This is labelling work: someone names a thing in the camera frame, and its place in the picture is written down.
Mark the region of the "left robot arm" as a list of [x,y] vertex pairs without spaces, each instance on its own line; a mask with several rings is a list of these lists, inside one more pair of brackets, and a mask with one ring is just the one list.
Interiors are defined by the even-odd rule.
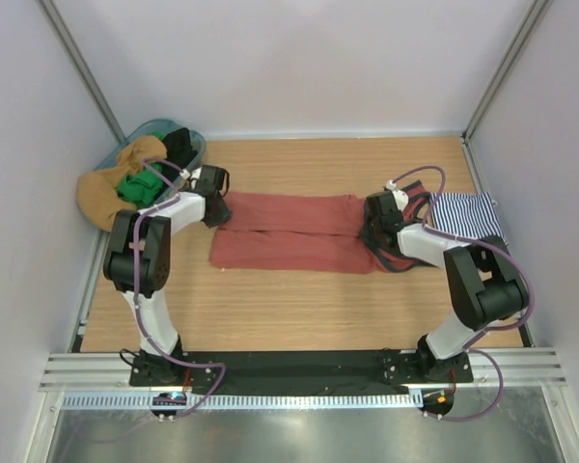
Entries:
[[180,336],[169,316],[165,286],[170,276],[172,237],[187,227],[203,223],[209,228],[232,217],[225,197],[230,173],[204,164],[183,169],[151,206],[120,211],[113,224],[103,263],[103,275],[112,282],[133,313],[140,352],[153,357],[152,375],[173,386],[189,364],[182,356]]

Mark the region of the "pink tank top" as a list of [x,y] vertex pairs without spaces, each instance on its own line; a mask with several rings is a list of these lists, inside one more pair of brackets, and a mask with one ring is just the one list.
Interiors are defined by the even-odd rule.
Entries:
[[230,192],[233,213],[212,238],[218,268],[401,273],[422,261],[387,252],[360,235],[369,215],[355,195],[305,197]]

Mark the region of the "tan tank top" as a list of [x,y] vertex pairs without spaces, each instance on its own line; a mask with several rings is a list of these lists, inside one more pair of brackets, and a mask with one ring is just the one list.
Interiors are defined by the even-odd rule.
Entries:
[[152,135],[139,137],[123,148],[111,168],[89,172],[77,182],[77,203],[83,215],[97,228],[110,232],[121,210],[137,206],[121,199],[117,188],[126,175],[139,174],[146,159],[166,159],[167,149]]

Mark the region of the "blue white striped tank top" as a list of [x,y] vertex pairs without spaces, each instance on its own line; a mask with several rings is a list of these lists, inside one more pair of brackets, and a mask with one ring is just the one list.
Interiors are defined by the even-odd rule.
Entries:
[[440,232],[479,239],[490,235],[507,242],[495,210],[495,202],[487,192],[480,194],[432,194],[432,222]]

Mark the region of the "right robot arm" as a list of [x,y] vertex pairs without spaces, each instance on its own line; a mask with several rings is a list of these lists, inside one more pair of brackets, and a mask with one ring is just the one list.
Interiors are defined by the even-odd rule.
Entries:
[[450,359],[492,325],[529,308],[530,291],[502,238],[448,237],[405,217],[398,192],[369,195],[364,209],[360,237],[387,269],[399,258],[446,273],[452,314],[418,342],[415,368],[424,380],[440,380],[450,371]]

